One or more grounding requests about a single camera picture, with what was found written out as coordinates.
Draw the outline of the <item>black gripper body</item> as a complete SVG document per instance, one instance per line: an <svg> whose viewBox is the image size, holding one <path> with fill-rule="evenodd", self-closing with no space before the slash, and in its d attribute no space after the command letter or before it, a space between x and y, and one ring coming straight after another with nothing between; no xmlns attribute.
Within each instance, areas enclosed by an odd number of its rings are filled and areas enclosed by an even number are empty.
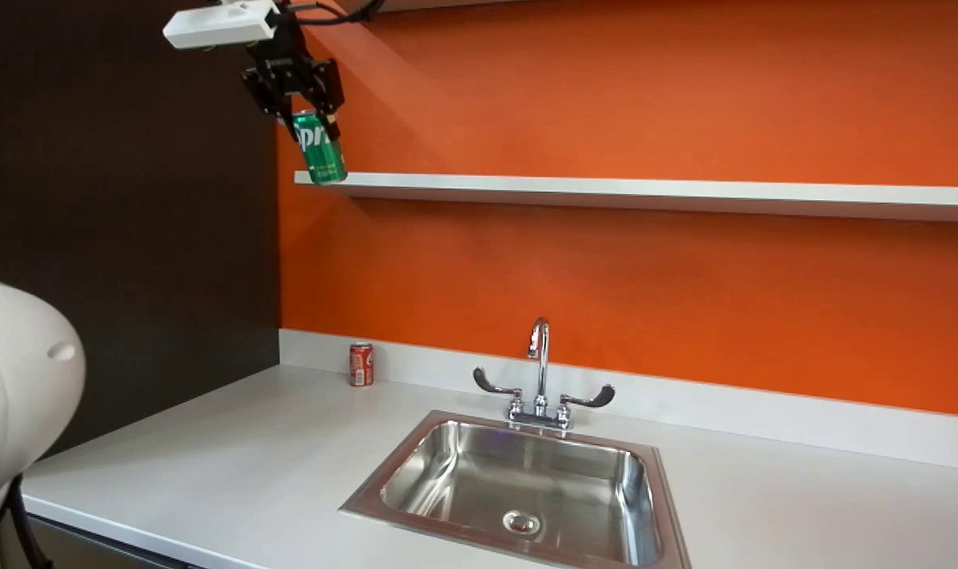
<svg viewBox="0 0 958 569"><path fill-rule="evenodd" d="M314 104L324 80L341 80L335 60L314 60L306 46L252 45L247 76L260 76L271 92L300 93Z"/></svg>

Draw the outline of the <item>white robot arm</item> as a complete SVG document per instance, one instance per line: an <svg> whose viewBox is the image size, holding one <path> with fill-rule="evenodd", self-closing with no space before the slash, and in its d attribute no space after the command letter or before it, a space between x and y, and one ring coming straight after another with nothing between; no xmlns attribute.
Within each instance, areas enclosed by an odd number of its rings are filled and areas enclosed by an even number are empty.
<svg viewBox="0 0 958 569"><path fill-rule="evenodd" d="M48 453L278 359L271 175L232 57L0 54L0 527Z"/></svg>

